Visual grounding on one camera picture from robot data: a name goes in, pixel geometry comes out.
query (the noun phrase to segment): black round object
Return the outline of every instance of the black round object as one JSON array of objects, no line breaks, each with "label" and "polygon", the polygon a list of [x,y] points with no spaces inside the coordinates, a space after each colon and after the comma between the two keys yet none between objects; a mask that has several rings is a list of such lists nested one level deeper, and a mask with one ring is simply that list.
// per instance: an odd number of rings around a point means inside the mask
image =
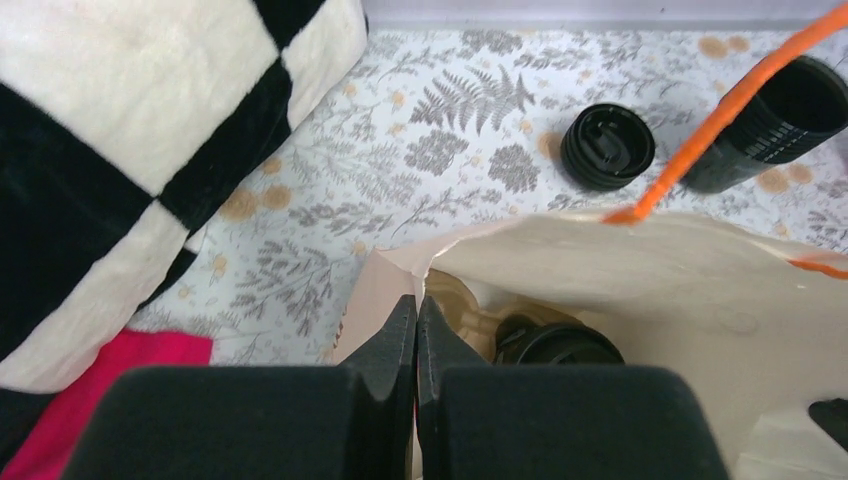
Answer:
[{"label": "black round object", "polygon": [[606,337],[584,325],[538,326],[527,317],[507,318],[495,334],[496,364],[622,364]]},{"label": "black round object", "polygon": [[770,78],[683,177],[718,193],[789,163],[848,126],[848,85],[807,56]]},{"label": "black round object", "polygon": [[656,144],[638,115],[611,103],[583,110],[562,139],[568,175],[584,188],[608,192],[627,186],[654,161]]}]

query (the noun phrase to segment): floral pattern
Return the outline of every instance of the floral pattern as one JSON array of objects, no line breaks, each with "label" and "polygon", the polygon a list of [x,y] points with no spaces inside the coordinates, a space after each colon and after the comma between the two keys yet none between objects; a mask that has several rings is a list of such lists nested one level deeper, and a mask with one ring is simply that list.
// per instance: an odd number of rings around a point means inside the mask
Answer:
[{"label": "floral pattern", "polygon": [[[215,338],[213,363],[325,362],[368,251],[469,224],[633,202],[786,32],[380,31],[288,142],[209,223],[200,256],[130,326]],[[848,75],[848,33],[813,55]],[[657,142],[608,194],[559,166],[577,114],[614,102]],[[723,194],[665,210],[848,253],[848,136]]]}]

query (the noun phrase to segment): bag handle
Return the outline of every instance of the bag handle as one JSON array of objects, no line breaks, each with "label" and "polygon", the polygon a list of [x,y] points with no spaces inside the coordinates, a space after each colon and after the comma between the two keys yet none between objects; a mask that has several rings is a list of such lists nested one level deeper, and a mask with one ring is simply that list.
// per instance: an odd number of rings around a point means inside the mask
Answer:
[{"label": "bag handle", "polygon": [[[762,59],[722,98],[715,110],[671,157],[668,165],[635,205],[617,210],[604,218],[611,225],[635,225],[651,215],[660,200],[679,182],[701,155],[709,148],[724,127],[754,98],[768,79],[825,38],[848,26],[848,2],[843,2],[827,15],[792,35],[777,50]],[[848,280],[848,271],[810,260],[791,260],[790,264]]]}]

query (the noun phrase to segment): black and white checkered fabric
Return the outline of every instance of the black and white checkered fabric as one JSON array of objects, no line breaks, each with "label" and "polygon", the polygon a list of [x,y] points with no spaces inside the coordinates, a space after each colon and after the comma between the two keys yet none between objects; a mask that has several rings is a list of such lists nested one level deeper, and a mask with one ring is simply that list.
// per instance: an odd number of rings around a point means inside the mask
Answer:
[{"label": "black and white checkered fabric", "polygon": [[0,387],[75,380],[365,42],[360,0],[0,2]]}]

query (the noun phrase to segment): pink cloth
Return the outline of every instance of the pink cloth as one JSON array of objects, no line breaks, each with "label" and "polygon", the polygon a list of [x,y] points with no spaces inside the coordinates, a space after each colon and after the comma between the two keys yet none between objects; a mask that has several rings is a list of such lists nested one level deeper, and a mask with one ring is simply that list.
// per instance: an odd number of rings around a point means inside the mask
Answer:
[{"label": "pink cloth", "polygon": [[145,365],[208,365],[212,340],[183,333],[124,330],[94,364],[50,402],[0,480],[54,480],[106,390],[127,370]]}]

